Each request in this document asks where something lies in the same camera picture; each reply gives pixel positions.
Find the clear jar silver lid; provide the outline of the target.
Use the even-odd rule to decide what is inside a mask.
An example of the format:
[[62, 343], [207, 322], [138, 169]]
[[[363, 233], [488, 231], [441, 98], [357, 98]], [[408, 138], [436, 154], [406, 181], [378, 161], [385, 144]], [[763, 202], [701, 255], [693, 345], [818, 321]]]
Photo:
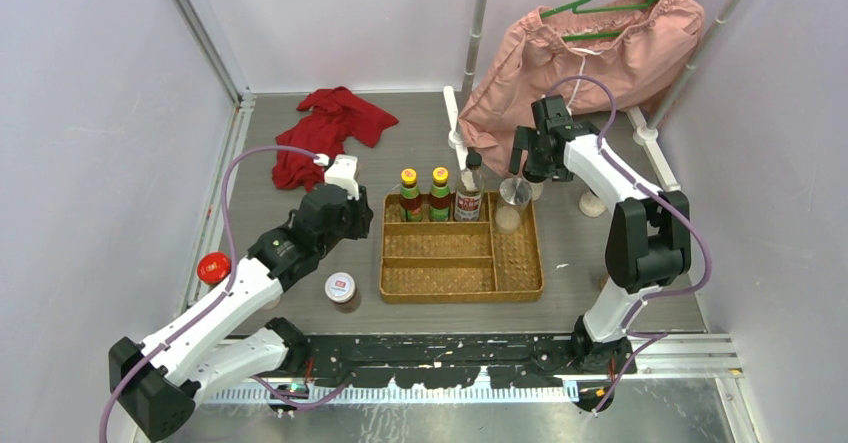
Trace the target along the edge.
[[504, 179], [498, 188], [495, 210], [495, 227], [502, 234], [515, 233], [522, 224], [524, 212], [532, 201], [529, 182], [512, 176]]

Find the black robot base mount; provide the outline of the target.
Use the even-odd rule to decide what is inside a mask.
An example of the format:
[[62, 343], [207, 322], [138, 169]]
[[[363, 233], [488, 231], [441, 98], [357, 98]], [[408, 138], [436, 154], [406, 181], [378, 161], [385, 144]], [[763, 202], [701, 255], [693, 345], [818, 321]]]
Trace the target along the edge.
[[587, 377], [577, 386], [577, 406], [604, 411], [614, 386], [634, 373], [631, 342], [594, 344], [574, 334], [383, 334], [302, 335], [282, 365], [263, 377], [303, 378], [334, 390], [466, 390], [482, 380], [492, 390], [563, 388], [568, 376]]

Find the black cap sesame shaker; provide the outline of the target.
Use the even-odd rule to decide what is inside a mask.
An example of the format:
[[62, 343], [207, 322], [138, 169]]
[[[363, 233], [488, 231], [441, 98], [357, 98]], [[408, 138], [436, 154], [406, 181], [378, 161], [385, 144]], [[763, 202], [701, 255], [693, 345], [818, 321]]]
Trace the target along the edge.
[[544, 183], [543, 182], [531, 182], [531, 181], [529, 181], [528, 184], [529, 184], [529, 187], [531, 189], [531, 200], [532, 201], [538, 201], [540, 199], [540, 197], [542, 196], [542, 193], [543, 193], [543, 190], [544, 190]]

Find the white lid sauce jar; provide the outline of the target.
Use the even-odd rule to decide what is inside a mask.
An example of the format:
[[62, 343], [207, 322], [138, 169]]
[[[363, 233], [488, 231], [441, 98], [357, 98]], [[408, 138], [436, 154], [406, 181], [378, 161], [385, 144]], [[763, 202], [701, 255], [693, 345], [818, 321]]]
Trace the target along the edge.
[[326, 297], [332, 307], [341, 313], [352, 313], [361, 304], [361, 294], [354, 278], [345, 272], [330, 275], [324, 284]]

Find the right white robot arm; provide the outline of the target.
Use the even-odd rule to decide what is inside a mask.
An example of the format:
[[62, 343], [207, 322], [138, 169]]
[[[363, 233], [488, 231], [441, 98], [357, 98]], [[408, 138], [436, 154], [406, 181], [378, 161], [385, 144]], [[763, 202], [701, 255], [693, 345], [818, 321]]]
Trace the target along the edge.
[[691, 265], [684, 225], [689, 201], [634, 172], [589, 124], [575, 122], [560, 96], [532, 103], [533, 124], [515, 131], [509, 171], [533, 183], [579, 177], [612, 215], [605, 249], [608, 281], [575, 324], [571, 358], [596, 372], [625, 337], [638, 301], [670, 285]]

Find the yellow cap chili sauce bottle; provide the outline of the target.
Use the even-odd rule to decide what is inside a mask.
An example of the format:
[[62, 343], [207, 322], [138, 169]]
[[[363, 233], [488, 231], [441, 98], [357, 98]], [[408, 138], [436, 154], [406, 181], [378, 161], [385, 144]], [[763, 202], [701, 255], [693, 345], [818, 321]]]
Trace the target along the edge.
[[422, 199], [418, 186], [417, 172], [412, 168], [405, 168], [401, 171], [399, 203], [401, 205], [403, 221], [421, 222], [423, 220]]

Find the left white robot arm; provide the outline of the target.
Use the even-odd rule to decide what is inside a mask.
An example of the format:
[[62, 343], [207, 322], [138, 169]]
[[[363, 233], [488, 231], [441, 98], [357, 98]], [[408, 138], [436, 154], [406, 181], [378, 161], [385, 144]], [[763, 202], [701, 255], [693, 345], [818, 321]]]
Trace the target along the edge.
[[110, 389], [145, 436], [152, 442], [169, 438], [202, 402], [249, 377], [300, 373], [311, 355], [308, 339], [284, 318], [237, 343], [219, 344], [314, 272], [340, 241], [366, 238], [373, 216], [365, 186], [352, 194], [320, 184], [193, 307], [140, 342], [116, 342], [108, 353]]

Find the woven bamboo divided tray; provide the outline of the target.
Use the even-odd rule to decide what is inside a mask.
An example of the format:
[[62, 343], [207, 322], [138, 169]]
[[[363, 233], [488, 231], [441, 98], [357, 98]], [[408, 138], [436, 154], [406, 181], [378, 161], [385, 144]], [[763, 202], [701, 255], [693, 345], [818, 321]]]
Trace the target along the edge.
[[384, 198], [379, 290], [393, 304], [531, 302], [545, 288], [535, 204], [516, 232], [493, 222], [490, 192], [477, 222], [404, 222], [397, 193]]

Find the tall soy sauce bottle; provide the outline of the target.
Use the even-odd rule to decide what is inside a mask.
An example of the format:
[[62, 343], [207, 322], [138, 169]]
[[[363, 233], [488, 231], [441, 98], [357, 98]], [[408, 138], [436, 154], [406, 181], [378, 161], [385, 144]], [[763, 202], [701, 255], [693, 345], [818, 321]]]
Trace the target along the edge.
[[465, 167], [459, 173], [455, 188], [453, 218], [457, 222], [476, 222], [480, 219], [485, 189], [481, 166], [481, 155], [469, 149]]

